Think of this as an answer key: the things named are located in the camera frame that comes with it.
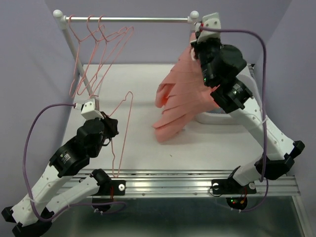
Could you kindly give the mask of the white plastic laundry basket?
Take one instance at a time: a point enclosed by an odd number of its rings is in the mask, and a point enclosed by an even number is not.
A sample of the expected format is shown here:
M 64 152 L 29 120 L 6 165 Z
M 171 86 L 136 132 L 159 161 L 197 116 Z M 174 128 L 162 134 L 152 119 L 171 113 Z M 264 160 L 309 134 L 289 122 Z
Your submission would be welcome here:
M 255 78 L 246 67 L 237 78 L 242 81 L 252 92 L 260 108 L 262 108 L 262 99 L 259 95 L 259 90 Z M 195 121 L 201 124 L 222 124 L 222 125 L 235 125 L 238 124 L 234 118 L 226 114 L 222 109 L 213 109 L 208 112 L 200 113 L 195 116 Z

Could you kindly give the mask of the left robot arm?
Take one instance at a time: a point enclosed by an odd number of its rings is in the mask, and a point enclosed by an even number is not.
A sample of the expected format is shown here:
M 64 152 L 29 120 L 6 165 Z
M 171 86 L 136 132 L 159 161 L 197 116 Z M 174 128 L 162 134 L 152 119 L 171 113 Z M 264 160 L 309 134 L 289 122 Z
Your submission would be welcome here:
M 49 160 L 44 173 L 18 204 L 1 212 L 7 222 L 14 223 L 16 237 L 40 237 L 45 234 L 59 214 L 82 199 L 96 193 L 103 195 L 111 189 L 112 180 L 102 169 L 95 169 L 82 182 L 57 194 L 61 187 L 98 157 L 106 146 L 105 140 L 118 135 L 118 121 L 104 115 L 87 120 L 77 134 L 60 147 Z

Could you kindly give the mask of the aluminium mounting rail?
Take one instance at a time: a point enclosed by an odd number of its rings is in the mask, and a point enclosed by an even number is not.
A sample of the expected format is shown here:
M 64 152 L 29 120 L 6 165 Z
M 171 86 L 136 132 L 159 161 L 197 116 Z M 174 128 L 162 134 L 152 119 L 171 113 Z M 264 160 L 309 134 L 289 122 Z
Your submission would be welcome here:
M 62 193 L 79 184 L 91 172 L 84 169 L 74 176 L 58 191 Z M 212 181 L 227 178 L 231 170 L 122 170 L 114 181 L 125 181 L 123 198 L 213 198 L 209 193 Z M 269 182 L 268 197 L 300 196 L 294 176 L 283 175 Z M 255 181 L 255 194 L 250 197 L 262 197 L 266 191 L 266 182 Z

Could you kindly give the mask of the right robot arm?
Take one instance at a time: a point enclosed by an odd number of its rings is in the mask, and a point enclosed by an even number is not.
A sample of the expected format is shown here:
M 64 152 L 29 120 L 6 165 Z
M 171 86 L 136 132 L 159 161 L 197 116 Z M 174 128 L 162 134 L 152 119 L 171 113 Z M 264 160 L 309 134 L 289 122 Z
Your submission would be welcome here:
M 194 57 L 199 60 L 204 85 L 213 88 L 210 93 L 215 103 L 241 124 L 263 148 L 254 161 L 238 166 L 227 179 L 212 181 L 215 195 L 256 193 L 249 184 L 262 177 L 276 180 L 286 174 L 305 144 L 293 141 L 263 115 L 252 91 L 241 81 L 239 73 L 247 66 L 241 51 L 233 45 L 222 45 L 220 39 L 190 42 Z

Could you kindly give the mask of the coral orange skirt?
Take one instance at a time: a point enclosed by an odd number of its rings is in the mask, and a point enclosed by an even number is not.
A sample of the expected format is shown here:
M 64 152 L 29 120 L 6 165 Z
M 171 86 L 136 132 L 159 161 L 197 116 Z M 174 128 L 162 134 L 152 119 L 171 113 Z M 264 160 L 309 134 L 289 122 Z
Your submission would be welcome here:
M 204 85 L 199 61 L 193 55 L 188 45 L 157 88 L 155 106 L 162 112 L 153 128 L 159 143 L 175 137 L 196 115 L 219 108 L 210 96 L 214 89 Z

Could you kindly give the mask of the pink hanger of denim skirt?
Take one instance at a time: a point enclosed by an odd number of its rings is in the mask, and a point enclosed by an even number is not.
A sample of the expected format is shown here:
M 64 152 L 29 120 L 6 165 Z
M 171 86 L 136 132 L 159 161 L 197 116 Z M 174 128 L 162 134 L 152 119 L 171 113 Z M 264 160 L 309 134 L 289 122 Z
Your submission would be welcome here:
M 106 33 L 106 26 L 101 22 L 103 16 L 98 18 L 96 32 L 99 34 L 99 38 L 95 38 L 95 48 L 91 55 L 91 60 L 94 59 L 97 50 L 102 49 L 99 64 L 94 76 L 90 79 L 92 91 L 95 95 L 99 96 L 99 90 L 102 86 L 104 79 L 106 78 L 112 65 L 122 53 L 127 42 L 130 40 L 134 33 L 133 26 L 124 26 L 112 33 Z

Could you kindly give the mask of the white clothes rack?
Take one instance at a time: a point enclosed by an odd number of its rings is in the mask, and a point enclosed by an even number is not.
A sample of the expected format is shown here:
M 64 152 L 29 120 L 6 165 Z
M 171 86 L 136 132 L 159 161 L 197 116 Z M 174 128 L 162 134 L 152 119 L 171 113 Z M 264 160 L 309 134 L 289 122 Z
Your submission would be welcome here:
M 73 56 L 74 46 L 78 46 L 73 33 L 69 29 L 69 16 L 65 15 L 61 10 L 54 10 L 52 13 L 55 21 L 61 30 L 66 43 Z M 162 36 L 171 31 L 171 27 L 180 23 L 180 28 L 183 30 L 190 30 L 191 26 L 197 21 L 199 14 L 197 11 L 192 11 L 186 17 L 108 17 L 102 15 L 101 22 L 106 26 L 106 33 L 112 33 L 124 26 L 133 26 L 134 33 L 127 42 L 120 56 L 114 64 L 158 64 L 158 63 L 172 63 L 175 57 L 167 58 L 165 53 L 167 50 L 168 40 L 163 39 Z M 92 31 L 97 29 L 97 19 L 100 16 L 94 16 L 89 23 Z M 86 20 L 88 16 L 73 18 L 72 27 L 80 39 L 89 35 L 86 27 Z M 94 48 L 94 40 L 88 38 L 81 43 L 79 58 L 82 62 L 83 68 L 89 61 L 90 55 Z M 93 77 L 101 56 L 102 49 L 99 49 L 92 60 L 87 76 Z

